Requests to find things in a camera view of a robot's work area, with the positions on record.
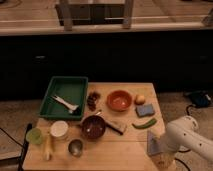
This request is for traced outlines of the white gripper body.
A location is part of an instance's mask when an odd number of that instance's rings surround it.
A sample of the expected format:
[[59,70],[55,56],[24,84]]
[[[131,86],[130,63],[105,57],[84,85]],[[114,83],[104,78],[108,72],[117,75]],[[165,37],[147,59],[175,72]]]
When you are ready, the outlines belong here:
[[175,154],[173,152],[162,152],[155,157],[155,164],[159,169],[168,169],[172,166]]

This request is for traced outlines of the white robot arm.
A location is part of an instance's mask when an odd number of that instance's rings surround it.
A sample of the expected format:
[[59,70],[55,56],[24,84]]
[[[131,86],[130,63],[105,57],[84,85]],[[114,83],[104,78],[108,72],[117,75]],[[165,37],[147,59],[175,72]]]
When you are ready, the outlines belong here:
[[160,167],[167,169],[175,154],[184,146],[213,163],[213,140],[197,133],[198,122],[192,116],[183,116],[166,124],[162,134],[154,132],[160,148]]

